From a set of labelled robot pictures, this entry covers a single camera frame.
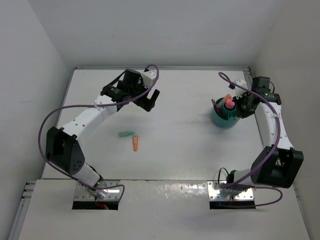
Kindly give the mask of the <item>pink capped glue bottle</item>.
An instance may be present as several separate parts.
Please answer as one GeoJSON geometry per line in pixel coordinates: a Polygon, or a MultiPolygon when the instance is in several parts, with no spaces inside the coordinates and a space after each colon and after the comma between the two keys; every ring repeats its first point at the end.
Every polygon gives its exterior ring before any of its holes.
{"type": "Polygon", "coordinates": [[[225,103],[224,103],[224,108],[228,111],[234,111],[236,109],[236,104],[233,101],[232,98],[229,98],[225,103]]]}

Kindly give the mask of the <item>grey orange highlighter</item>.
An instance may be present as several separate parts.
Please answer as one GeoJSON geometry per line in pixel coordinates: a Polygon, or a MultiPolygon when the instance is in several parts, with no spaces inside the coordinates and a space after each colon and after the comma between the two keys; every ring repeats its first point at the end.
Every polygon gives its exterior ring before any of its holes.
{"type": "Polygon", "coordinates": [[[227,94],[219,103],[218,103],[218,107],[221,108],[226,102],[227,100],[231,99],[232,95],[231,94],[227,94]]]}

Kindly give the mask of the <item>green highlighter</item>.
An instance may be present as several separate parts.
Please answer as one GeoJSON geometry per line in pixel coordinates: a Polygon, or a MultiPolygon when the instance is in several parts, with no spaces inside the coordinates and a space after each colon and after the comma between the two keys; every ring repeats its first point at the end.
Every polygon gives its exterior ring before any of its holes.
{"type": "Polygon", "coordinates": [[[120,138],[122,138],[122,137],[128,137],[128,136],[133,136],[133,135],[135,135],[135,132],[132,131],[132,130],[119,131],[119,132],[118,132],[118,136],[119,136],[120,138]]]}

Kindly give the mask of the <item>blue ballpoint pen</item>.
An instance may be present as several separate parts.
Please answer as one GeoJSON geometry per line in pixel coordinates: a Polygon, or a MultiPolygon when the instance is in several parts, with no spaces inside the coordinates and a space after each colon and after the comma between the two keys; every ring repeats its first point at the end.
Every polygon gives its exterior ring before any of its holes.
{"type": "Polygon", "coordinates": [[[216,111],[216,114],[220,115],[220,109],[219,109],[219,107],[218,107],[218,105],[217,105],[215,100],[213,100],[213,106],[214,106],[214,109],[216,111]]]}

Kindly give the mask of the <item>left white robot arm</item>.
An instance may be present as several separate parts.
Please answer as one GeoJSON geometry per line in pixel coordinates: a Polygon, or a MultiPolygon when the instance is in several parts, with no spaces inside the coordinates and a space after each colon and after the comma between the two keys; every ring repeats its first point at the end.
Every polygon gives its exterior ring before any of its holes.
{"type": "Polygon", "coordinates": [[[102,176],[86,163],[82,146],[89,135],[108,117],[134,103],[150,112],[160,94],[155,90],[148,93],[159,79],[159,70],[151,71],[147,66],[143,72],[127,68],[113,81],[105,85],[92,104],[77,117],[60,128],[51,127],[46,133],[44,160],[63,175],[79,182],[93,191],[104,190],[102,176]]]}

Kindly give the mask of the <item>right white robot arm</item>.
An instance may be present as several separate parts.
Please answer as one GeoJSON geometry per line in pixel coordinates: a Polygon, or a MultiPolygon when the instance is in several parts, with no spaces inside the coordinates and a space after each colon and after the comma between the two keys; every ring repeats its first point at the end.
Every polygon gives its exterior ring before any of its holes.
{"type": "Polygon", "coordinates": [[[288,189],[304,161],[302,151],[289,140],[282,119],[282,101],[270,90],[270,78],[254,77],[246,89],[237,80],[229,85],[235,89],[233,98],[236,116],[244,119],[254,115],[262,141],[262,151],[246,170],[233,170],[227,175],[226,186],[269,186],[288,189]]]}

